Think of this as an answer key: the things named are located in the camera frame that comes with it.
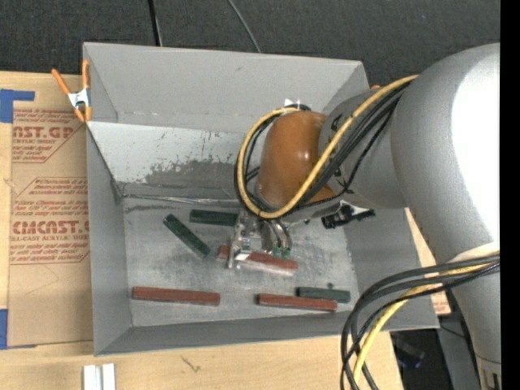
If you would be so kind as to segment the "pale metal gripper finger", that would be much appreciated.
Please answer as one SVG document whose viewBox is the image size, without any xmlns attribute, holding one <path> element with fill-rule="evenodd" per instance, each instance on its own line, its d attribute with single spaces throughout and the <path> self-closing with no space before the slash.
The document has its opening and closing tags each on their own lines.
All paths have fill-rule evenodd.
<svg viewBox="0 0 520 390">
<path fill-rule="evenodd" d="M 249 237 L 234 237 L 231 241 L 230 254 L 239 256 L 241 254 L 249 255 L 252 253 L 251 239 Z"/>
<path fill-rule="evenodd" d="M 227 258 L 226 267 L 228 269 L 240 270 L 242 267 L 245 267 L 252 262 L 250 257 L 250 254 L 238 254 L 236 256 L 232 255 L 231 257 Z"/>
</svg>

